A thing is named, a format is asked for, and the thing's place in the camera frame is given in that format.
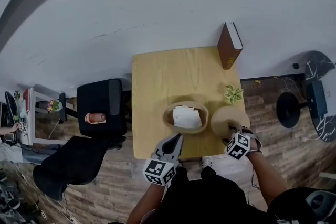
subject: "shoe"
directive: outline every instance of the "shoe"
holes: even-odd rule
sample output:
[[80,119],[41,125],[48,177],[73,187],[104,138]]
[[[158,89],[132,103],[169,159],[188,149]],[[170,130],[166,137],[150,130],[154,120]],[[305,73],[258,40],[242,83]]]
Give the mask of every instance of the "shoe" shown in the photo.
[[212,161],[213,161],[212,156],[202,157],[202,170],[207,166],[212,167]]

